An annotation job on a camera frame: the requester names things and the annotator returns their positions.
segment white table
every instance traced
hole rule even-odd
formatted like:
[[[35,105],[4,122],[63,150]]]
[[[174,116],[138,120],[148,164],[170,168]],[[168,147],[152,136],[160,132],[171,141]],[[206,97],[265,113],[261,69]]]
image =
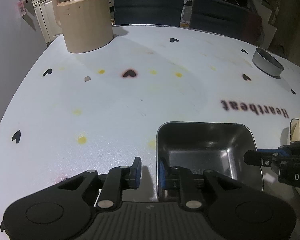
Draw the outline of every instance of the white table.
[[[290,119],[300,117],[298,66],[275,56],[285,70],[274,79],[254,66],[255,46],[242,41],[165,26],[113,30],[108,45],[82,54],[69,53],[61,35],[15,93],[0,123],[0,223],[18,198],[85,170],[131,165],[135,156],[142,158],[143,179],[124,199],[157,200],[156,133],[169,121],[241,123],[257,148],[287,143]],[[129,69],[136,76],[123,78]],[[281,114],[234,110],[229,101]],[[290,186],[269,191],[297,200],[299,212],[300,196]],[[7,236],[0,232],[1,239]]]

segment silver screw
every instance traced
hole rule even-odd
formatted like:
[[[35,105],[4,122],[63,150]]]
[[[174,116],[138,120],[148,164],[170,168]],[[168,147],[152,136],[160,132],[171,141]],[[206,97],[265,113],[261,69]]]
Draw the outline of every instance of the silver screw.
[[[197,201],[197,200],[189,200],[186,203],[186,207],[191,208],[191,209],[199,208],[201,206],[202,206],[202,203],[200,201]]]
[[[98,207],[100,208],[109,208],[113,206],[113,202],[111,200],[101,200],[98,202]]]

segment cabinet door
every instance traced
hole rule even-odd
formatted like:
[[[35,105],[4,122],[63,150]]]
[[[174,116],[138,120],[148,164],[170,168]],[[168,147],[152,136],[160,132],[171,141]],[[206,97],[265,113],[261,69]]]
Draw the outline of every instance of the cabinet door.
[[[53,13],[52,0],[43,0],[39,2],[39,4],[50,40],[53,41],[60,34],[62,34],[62,29],[56,23],[56,19]]]
[[[42,13],[41,13],[39,3],[36,2],[33,5],[33,7],[34,7],[35,15],[38,19],[39,26],[40,26],[41,32],[43,34],[44,40],[45,40],[45,42],[50,42],[50,37],[49,37],[48,31],[47,31],[46,25],[44,24],[44,20],[43,20],[43,16],[42,16]]]

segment chair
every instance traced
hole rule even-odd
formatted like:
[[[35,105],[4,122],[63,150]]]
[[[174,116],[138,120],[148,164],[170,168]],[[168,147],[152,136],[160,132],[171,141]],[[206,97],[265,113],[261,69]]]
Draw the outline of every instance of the chair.
[[[257,44],[262,19],[246,8],[222,0],[194,0],[190,28]]]
[[[184,0],[114,0],[114,22],[180,26]]]

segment metal tray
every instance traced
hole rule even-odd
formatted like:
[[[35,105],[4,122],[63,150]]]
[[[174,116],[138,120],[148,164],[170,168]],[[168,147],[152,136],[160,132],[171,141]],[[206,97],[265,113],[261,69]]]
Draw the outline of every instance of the metal tray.
[[[237,123],[168,122],[157,133],[157,190],[159,201],[173,200],[174,190],[162,190],[158,162],[165,158],[169,166],[182,166],[202,174],[210,169],[263,190],[261,168],[243,161],[247,150],[256,150],[250,130]]]

